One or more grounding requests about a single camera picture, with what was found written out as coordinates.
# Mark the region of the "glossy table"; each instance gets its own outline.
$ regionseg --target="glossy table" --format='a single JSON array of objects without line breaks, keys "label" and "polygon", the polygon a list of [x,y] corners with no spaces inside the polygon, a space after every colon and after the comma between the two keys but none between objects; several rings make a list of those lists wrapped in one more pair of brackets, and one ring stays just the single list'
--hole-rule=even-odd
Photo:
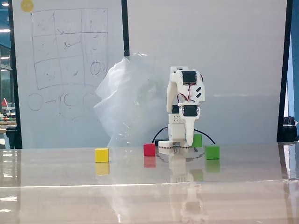
[{"label": "glossy table", "polygon": [[296,147],[111,148],[104,164],[94,148],[0,150],[0,224],[296,224]]}]

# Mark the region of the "green cube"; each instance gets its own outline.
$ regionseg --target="green cube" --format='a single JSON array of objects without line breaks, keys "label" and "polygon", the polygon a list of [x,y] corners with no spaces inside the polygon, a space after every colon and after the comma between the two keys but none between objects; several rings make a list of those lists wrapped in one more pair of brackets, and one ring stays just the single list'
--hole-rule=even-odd
[{"label": "green cube", "polygon": [[207,160],[220,159],[220,147],[217,145],[205,146],[205,155]]},{"label": "green cube", "polygon": [[195,134],[193,137],[193,144],[191,145],[191,148],[194,147],[202,147],[202,136],[201,134]]}]

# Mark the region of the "whiteboard drawing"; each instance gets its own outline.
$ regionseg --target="whiteboard drawing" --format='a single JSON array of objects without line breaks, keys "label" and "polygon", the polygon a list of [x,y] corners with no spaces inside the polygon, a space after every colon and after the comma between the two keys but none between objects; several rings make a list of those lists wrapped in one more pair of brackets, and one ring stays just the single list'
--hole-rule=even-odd
[{"label": "whiteboard drawing", "polygon": [[32,111],[39,111],[43,106],[43,97],[38,93],[33,93],[28,97],[28,107]]},{"label": "whiteboard drawing", "polygon": [[98,86],[108,68],[107,8],[33,12],[32,43],[39,90]]},{"label": "whiteboard drawing", "polygon": [[36,87],[41,92],[61,85],[63,91],[45,100],[31,94],[30,110],[53,105],[65,119],[97,119],[93,106],[99,98],[93,93],[108,69],[107,13],[106,8],[31,13]]}]

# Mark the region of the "red flag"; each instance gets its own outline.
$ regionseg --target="red flag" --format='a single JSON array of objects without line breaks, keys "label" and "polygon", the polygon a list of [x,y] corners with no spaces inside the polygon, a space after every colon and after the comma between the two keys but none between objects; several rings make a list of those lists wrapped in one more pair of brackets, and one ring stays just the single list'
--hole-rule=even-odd
[{"label": "red flag", "polygon": [[8,105],[7,105],[7,101],[6,101],[5,98],[4,98],[4,100],[2,101],[1,105],[2,105],[2,106],[6,106],[6,107],[8,107]]}]

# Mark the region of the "yellow sticker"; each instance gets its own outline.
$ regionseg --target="yellow sticker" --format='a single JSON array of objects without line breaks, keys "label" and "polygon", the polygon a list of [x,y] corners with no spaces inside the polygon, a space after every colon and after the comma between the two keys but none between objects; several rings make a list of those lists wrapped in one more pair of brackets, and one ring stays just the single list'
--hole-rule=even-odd
[{"label": "yellow sticker", "polygon": [[31,12],[34,8],[32,0],[23,0],[21,3],[21,8],[26,13]]}]

